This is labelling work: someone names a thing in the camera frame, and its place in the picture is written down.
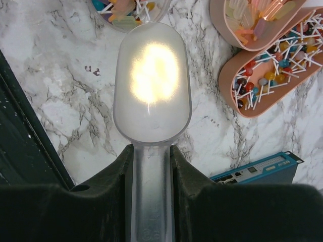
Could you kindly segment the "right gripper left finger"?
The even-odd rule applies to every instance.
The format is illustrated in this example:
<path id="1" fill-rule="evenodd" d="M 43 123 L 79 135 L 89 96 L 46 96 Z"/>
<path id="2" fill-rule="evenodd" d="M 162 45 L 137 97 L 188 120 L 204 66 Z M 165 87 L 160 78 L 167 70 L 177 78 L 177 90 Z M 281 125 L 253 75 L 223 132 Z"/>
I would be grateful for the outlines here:
<path id="1" fill-rule="evenodd" d="M 87 181 L 1 186 L 1 241 L 125 241 L 125 183 L 133 147 Z"/>

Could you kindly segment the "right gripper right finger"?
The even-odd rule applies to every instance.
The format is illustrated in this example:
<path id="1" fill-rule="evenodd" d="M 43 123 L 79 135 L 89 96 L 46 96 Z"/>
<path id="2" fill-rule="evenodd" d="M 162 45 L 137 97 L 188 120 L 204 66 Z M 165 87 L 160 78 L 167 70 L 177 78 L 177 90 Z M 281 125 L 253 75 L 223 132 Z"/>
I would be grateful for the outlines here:
<path id="1" fill-rule="evenodd" d="M 218 185 L 171 147 L 176 241 L 322 241 L 308 185 Z"/>

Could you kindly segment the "clear plastic scoop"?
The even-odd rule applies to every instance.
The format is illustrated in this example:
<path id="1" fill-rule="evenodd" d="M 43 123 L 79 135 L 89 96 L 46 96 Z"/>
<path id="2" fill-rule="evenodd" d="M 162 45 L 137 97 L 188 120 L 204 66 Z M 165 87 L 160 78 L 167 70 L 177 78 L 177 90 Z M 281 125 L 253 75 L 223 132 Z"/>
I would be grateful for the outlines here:
<path id="1" fill-rule="evenodd" d="M 192 116 L 185 43 L 172 27 L 142 24 L 122 40 L 114 123 L 134 147 L 126 241 L 174 241 L 170 149 Z"/>

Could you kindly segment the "pink tray of gummy candies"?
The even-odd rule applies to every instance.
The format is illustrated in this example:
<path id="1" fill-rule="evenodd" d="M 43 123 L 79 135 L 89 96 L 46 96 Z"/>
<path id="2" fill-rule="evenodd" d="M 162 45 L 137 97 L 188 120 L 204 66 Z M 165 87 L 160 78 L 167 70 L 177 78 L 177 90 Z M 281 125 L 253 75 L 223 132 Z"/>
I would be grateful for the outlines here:
<path id="1" fill-rule="evenodd" d="M 210 1 L 211 23 L 234 47 L 255 52 L 268 47 L 315 8 L 305 1 Z"/>

